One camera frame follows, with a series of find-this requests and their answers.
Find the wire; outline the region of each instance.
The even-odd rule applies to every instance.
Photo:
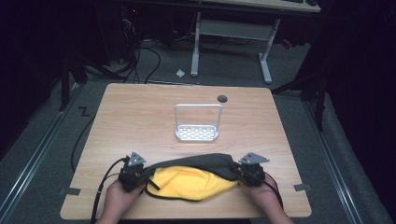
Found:
[[[212,42],[217,42],[216,40],[218,40],[218,41],[219,41],[218,45],[215,46],[214,48],[206,48],[206,47],[204,47],[204,46],[202,46],[202,45],[200,44],[200,45],[199,45],[200,48],[202,48],[202,49],[218,49],[218,48],[221,47],[221,45],[223,44],[223,39],[224,39],[224,38],[218,37],[218,36],[213,36],[213,38],[211,38],[211,39],[214,39],[214,40],[215,40],[215,41],[212,41]]]
[[[274,178],[271,177],[271,179],[273,179],[273,181],[274,181],[274,183],[276,184],[276,187],[277,187],[277,183],[276,183],[276,181],[274,180]],[[272,187],[270,184],[268,184],[265,180],[263,180],[262,183],[263,183],[264,185],[268,186],[268,187],[275,193],[275,195],[276,195],[276,197],[277,197],[277,200],[278,200],[279,203],[280,203],[280,206],[283,208],[283,201],[282,201],[282,197],[280,196],[279,191],[276,190],[274,187]]]
[[[175,41],[182,40],[182,39],[187,39],[187,38],[190,38],[191,36],[194,36],[194,35],[190,35],[190,33],[191,33],[191,30],[192,30],[192,27],[195,24],[196,16],[197,16],[197,13],[195,12],[193,17],[192,17],[192,22],[191,22],[191,26],[190,26],[189,31],[185,35],[183,35],[181,38],[174,39]]]
[[[133,70],[134,67],[136,66],[136,59],[134,56],[134,50],[135,50],[134,46],[139,43],[139,41],[137,41],[137,40],[140,39],[140,36],[142,35],[142,32],[143,32],[143,31],[137,32],[136,29],[134,28],[134,24],[132,22],[130,22],[129,20],[122,19],[122,23],[126,26],[124,29],[124,32],[123,32],[125,35],[125,38],[126,38],[126,42],[127,42],[126,58],[129,58],[129,57],[131,57],[131,58],[129,59],[129,62],[125,67],[121,68],[120,70],[112,72],[115,75],[124,73],[124,72],[128,71],[129,69]],[[131,33],[130,32],[131,27],[132,27],[132,36],[130,38],[128,36],[128,34]],[[84,67],[85,67],[85,71],[89,74],[92,74],[94,76],[99,76],[99,77],[104,75],[104,73],[91,70],[91,68],[89,68],[87,66],[84,66]]]
[[[91,224],[94,224],[96,222],[96,212],[97,212],[97,209],[98,209],[100,195],[102,194],[102,189],[103,189],[103,187],[105,185],[105,181],[109,178],[108,174],[111,172],[111,170],[114,168],[114,166],[116,166],[120,161],[127,162],[127,160],[128,160],[128,157],[119,159],[119,160],[115,161],[110,166],[110,168],[108,168],[105,176],[102,179],[102,182],[99,185],[98,191],[96,192],[95,202],[93,203],[93,209],[92,209]]]
[[[87,130],[87,128],[88,128],[88,127],[90,126],[90,124],[93,122],[93,120],[95,119],[95,117],[96,117],[96,115],[93,115],[93,117],[90,119],[90,121],[87,123],[87,125],[85,125],[85,128],[84,128],[84,129],[82,130],[82,132],[79,134],[79,137],[78,137],[78,139],[77,139],[77,141],[76,141],[76,143],[75,143],[75,145],[74,145],[74,147],[73,147],[72,156],[70,157],[70,165],[71,165],[71,167],[72,167],[73,173],[76,172],[76,168],[75,168],[75,165],[74,165],[74,156],[75,156],[75,152],[76,152],[77,145],[78,145],[79,141],[81,140],[82,135],[85,133],[85,131]]]
[[[148,84],[149,78],[151,77],[151,75],[152,75],[152,74],[158,69],[158,67],[160,66],[160,63],[161,63],[161,56],[160,56],[160,54],[158,54],[158,53],[157,53],[155,50],[153,50],[153,49],[146,49],[146,50],[149,50],[149,51],[155,53],[155,54],[158,56],[158,63],[157,63],[157,66],[154,68],[154,70],[152,70],[152,72],[151,72],[150,74],[148,74],[148,76],[147,76],[146,79],[145,79],[145,84]]]
[[[228,38],[224,38],[224,42],[226,42],[226,43],[230,43],[230,44],[234,44],[234,45],[241,45],[241,46],[254,44],[254,43],[258,42],[258,41],[259,40],[249,39],[249,40],[245,40],[245,42],[243,42],[243,43],[238,43],[238,42],[235,42],[235,41],[228,40]]]
[[[139,75],[137,74],[137,64],[140,61],[140,50],[141,50],[141,47],[142,47],[142,43],[140,42],[139,47],[137,49],[136,66],[134,67],[134,69],[131,70],[131,72],[134,70],[134,78],[133,78],[132,82],[136,83],[136,79],[137,79],[137,84],[140,83]]]
[[[194,35],[191,35],[191,36],[188,36],[188,37],[186,37],[186,38],[184,38],[184,39],[180,39],[180,40],[174,42],[174,44],[179,45],[179,46],[184,46],[184,47],[186,47],[186,46],[191,46],[191,45],[194,44],[194,40],[191,40],[191,39],[190,39],[190,38],[193,37],[193,36],[194,36]]]
[[[134,56],[134,66],[131,68],[129,73],[126,75],[125,79],[123,80],[123,83],[125,83],[128,80],[129,75],[131,75],[132,71],[134,71],[136,69],[136,66],[137,66],[137,59]]]
[[[112,174],[112,175],[108,175],[107,178],[106,178],[106,180],[108,180],[111,176],[119,175],[119,174],[120,174],[120,173],[115,173],[115,174]]]

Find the yellow bag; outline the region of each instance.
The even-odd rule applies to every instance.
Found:
[[[171,166],[155,170],[148,182],[146,193],[164,199],[201,201],[237,183],[236,180],[226,180],[202,169]]]

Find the table top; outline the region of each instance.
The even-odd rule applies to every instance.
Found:
[[[176,138],[175,105],[220,104],[223,106],[219,137],[210,143],[185,143]],[[135,151],[145,158],[145,167],[172,159],[208,153],[225,153],[238,161],[249,152],[267,157],[265,172],[277,181],[286,213],[291,217],[311,214],[305,192],[285,135],[272,93],[265,88],[110,84],[92,125],[61,211],[65,219],[89,219],[97,188],[110,165]],[[111,174],[120,171],[116,166]],[[103,209],[105,183],[98,206]],[[225,190],[201,202],[155,199],[143,193],[125,218],[237,218],[262,217],[240,186]]]
[[[245,7],[265,7],[299,12],[320,12],[318,5],[312,7],[305,1],[303,3],[293,3],[283,0],[203,0],[203,2],[241,5]]]

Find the human hand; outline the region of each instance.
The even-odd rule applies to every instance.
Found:
[[[278,190],[275,180],[267,173],[265,173],[265,182],[275,190]],[[245,186],[245,188],[252,201],[267,215],[272,224],[293,223],[284,212],[276,193],[269,186],[261,184],[259,187]]]
[[[132,204],[146,185],[142,185],[131,192],[126,192],[119,180],[108,186],[105,198],[105,207],[96,224],[118,223],[122,216],[128,212]]]

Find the gray carpet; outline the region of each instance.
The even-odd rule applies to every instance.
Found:
[[[172,48],[159,44],[153,48],[161,55],[161,63],[158,70],[150,77],[150,83],[160,84],[160,81],[165,81],[273,89],[294,79],[302,59],[309,50],[309,46],[287,50],[282,46],[274,45],[268,58],[274,82],[272,85],[265,85],[257,56],[243,52],[231,53],[225,45],[221,45],[219,49],[209,49],[210,46],[207,44],[201,51],[199,76],[190,77],[191,46],[181,46],[181,44],[189,43],[183,42]],[[141,50],[141,58],[137,66],[140,82],[144,81],[157,62],[156,54],[146,49]],[[178,69],[185,71],[186,75],[177,77]],[[129,83],[136,81],[134,73],[127,80]],[[73,157],[73,163],[76,165],[88,136],[90,125],[85,132],[83,132],[84,128],[96,113],[106,85],[110,82],[115,82],[115,80],[90,76],[88,83],[81,87],[81,93],[70,105],[59,130],[49,143],[49,150],[44,160],[7,223],[88,223],[87,220],[62,220],[60,218],[64,195],[60,195],[59,192],[61,188],[67,188],[71,182],[73,177],[72,151],[76,147]],[[310,118],[297,93],[297,91],[286,91],[275,95],[276,106],[302,180],[312,187],[307,192],[312,215],[295,218],[294,221],[296,223],[349,223],[320,150],[321,145],[315,127],[310,124]],[[337,117],[332,111],[330,99],[327,99],[326,104],[327,109],[323,122],[324,134],[347,185],[351,189],[356,205],[361,211],[362,222],[392,223],[382,204],[376,198],[370,181],[353,155]],[[1,201],[5,200],[24,165],[33,155],[42,136],[55,118],[59,106],[60,85],[57,85],[51,98],[32,116],[20,139],[7,156],[1,160]],[[253,219],[252,223],[267,223],[267,220],[258,218]]]

